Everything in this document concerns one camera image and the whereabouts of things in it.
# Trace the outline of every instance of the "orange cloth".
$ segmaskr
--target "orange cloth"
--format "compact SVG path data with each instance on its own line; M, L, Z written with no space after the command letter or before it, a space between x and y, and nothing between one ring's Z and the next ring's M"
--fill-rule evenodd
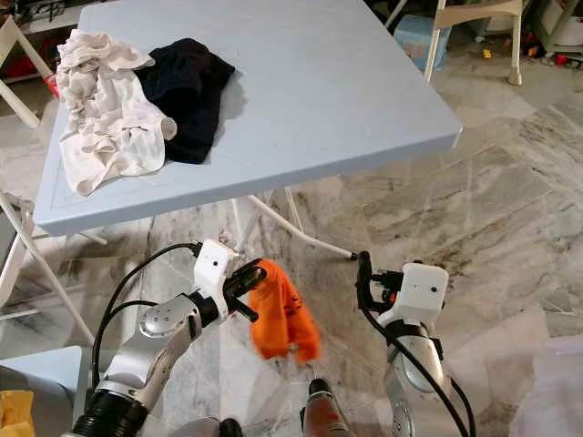
M320 357L320 333L302 297L283 269L273 261L262 259L259 267L267 271L264 279L251 290L249 304L259 314L251 324L251 340L266 360L285 357L295 344L295 360L305 363Z

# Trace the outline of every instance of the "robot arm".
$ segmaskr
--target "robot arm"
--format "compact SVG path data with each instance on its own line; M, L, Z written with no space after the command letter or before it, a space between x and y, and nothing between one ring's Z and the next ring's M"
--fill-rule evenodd
M87 412L65 436L133 436L156 404L177 359L211 323L233 311L258 315L238 300L266 276L253 261L233 273L236 253L206 240L194 267L195 290L151 307L118 350Z
M373 299L371 281L384 289L382 301ZM459 415L452 412L451 402L446 407L454 421L445 412L447 400L423 375L420 366L405 357L395 345L397 340L405 347L404 352L410 352L442 394L449 397L452 383L441 365L441 345L438 339L430 338L434 322L444 305L447 282L445 270L418 262L404 264L402 272L373 274L368 252L359 254L356 283L359 307L387 339L389 365L384 386L393 409L394 436L460 435L460 423L461 426L463 423ZM378 313L376 320L370 314L371 310ZM462 435L467 435L465 428L463 431Z

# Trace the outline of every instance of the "white chair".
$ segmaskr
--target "white chair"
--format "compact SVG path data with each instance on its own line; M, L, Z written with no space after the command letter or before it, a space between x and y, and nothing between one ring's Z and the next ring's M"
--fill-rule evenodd
M25 258L26 251L28 250L30 254L38 262L40 268L45 273L46 278L49 280L51 287L55 291L56 295L63 301L68 312L73 317L77 326L81 329L83 334L86 336L89 344L93 344L93 334L89 327L86 325L85 321L73 305L73 302L66 294L63 285L60 283L55 275L55 272L50 268L46 262L45 257L38 249L35 244L35 239L41 239L47 237L46 235L39 235L33 237L33 232L35 230L35 224L32 220L32 202L23 202L22 200L8 197L0 189L0 231L4 228L4 233L6 233L6 224L9 223L15 232L5 235L5 238L10 240L7 241L7 253L0 253L0 307L2 307L15 285L16 278L18 276L18 271ZM92 239L99 244L106 244L104 239L89 234L81 234L89 239ZM17 315L9 314L7 316L0 317L0 320L12 319L13 317L22 317L29 314L34 314L39 312L38 310L29 310L18 313Z
M12 16L9 16L2 27L0 27L0 66L2 66L8 53L16 43L20 43L41 77L46 79L53 75L53 72L43 58L30 45L24 34L20 31ZM23 123L33 129L38 127L38 124L40 123L38 117L4 82L2 82L2 80L0 80L0 96L3 97L6 103L16 112Z
M445 7L445 0L439 0L435 12L434 30L431 35L429 56L425 65L424 77L427 82L431 80L434 69L435 51L441 29L458 25L466 21L486 18L492 15L511 15L514 18L512 32L512 70L508 82L512 85L522 85L520 74L520 23L522 20L522 0L492 0L477 5L460 5Z

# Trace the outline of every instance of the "folding chair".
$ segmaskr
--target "folding chair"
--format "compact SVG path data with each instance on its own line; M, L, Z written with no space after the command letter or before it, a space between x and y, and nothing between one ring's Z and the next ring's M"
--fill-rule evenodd
M35 244L35 239L44 238L45 235L33 237L34 229L35 224L32 220L32 202L23 202L22 200L13 197L9 198L9 196L0 189L0 268L2 269L0 273L0 307L6 303L12 293L12 289L18 276L18 271L20 270L20 266L22 265L26 251L28 250L38 262L40 268L45 273L46 278L49 280L51 287L56 295L63 301L66 309L86 336L89 344L93 344L94 337L91 330L66 294L66 291L56 277L55 272L50 268L45 257L43 257L43 254ZM88 234L82 235L96 240L100 244L104 243L104 240L99 237L90 236ZM35 312L38 312L38 310L25 311L25 313L20 313L19 316Z
M6 22L0 27L0 66L4 63L8 53L14 44L20 43L25 50L26 55L36 67L41 77L48 80L53 75L53 72L45 63L43 58L30 45L24 34L16 25L12 16L8 16ZM0 80L0 96L4 98L6 103L16 112L25 125L31 128L36 128L40 121L38 117L16 96L15 93Z

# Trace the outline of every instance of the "yellow cloth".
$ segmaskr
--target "yellow cloth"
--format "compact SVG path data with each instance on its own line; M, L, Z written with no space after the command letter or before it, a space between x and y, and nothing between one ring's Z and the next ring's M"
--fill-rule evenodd
M0 391L0 435L35 437L31 409L35 395L31 391Z

